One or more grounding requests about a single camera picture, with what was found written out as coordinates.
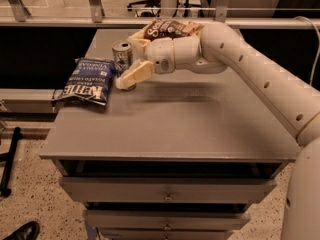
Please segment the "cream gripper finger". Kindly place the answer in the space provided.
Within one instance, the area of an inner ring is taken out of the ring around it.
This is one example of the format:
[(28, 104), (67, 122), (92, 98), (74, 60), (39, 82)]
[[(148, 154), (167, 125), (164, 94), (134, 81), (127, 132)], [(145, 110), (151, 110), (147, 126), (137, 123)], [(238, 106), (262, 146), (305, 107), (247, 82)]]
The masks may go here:
[(148, 80), (154, 73), (155, 66), (151, 61), (138, 59), (116, 79), (115, 85), (120, 90), (129, 90), (137, 83)]
[(134, 58), (143, 58), (145, 54), (145, 48), (150, 43), (150, 40), (144, 38), (135, 38), (130, 36), (128, 38), (129, 43), (131, 44), (133, 57)]

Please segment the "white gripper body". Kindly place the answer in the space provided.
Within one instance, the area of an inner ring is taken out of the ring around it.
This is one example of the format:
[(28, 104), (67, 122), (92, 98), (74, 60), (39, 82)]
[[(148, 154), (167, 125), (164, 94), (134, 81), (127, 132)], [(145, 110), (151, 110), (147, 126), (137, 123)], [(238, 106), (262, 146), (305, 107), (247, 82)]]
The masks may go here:
[(160, 38), (150, 42), (145, 48), (145, 55), (147, 60), (154, 64), (157, 74), (168, 74), (175, 70), (171, 38)]

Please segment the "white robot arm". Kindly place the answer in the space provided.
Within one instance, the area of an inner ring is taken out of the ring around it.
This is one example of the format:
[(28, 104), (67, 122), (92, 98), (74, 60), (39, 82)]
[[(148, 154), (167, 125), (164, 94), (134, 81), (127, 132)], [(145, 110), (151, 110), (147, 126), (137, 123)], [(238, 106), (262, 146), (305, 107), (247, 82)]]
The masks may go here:
[(281, 240), (320, 239), (320, 94), (250, 46), (227, 24), (202, 25), (194, 34), (129, 38), (133, 64), (116, 80), (126, 90), (153, 74), (186, 69), (212, 74), (232, 68), (302, 147), (289, 180)]

